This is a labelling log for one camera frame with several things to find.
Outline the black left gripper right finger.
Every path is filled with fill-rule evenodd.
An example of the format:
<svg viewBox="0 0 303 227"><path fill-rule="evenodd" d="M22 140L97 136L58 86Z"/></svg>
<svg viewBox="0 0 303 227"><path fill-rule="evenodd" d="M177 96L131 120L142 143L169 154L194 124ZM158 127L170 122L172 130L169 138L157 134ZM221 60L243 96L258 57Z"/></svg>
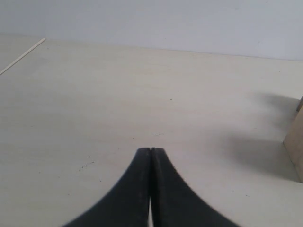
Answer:
<svg viewBox="0 0 303 227"><path fill-rule="evenodd" d="M151 149L151 213L155 227L236 227L182 179L162 148Z"/></svg>

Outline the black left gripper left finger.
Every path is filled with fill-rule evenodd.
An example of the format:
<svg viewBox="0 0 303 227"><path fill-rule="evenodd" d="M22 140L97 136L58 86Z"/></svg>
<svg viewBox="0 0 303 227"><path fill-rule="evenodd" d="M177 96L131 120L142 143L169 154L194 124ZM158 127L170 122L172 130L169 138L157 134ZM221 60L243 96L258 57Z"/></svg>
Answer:
<svg viewBox="0 0 303 227"><path fill-rule="evenodd" d="M151 149L137 150L112 189L66 227L147 227Z"/></svg>

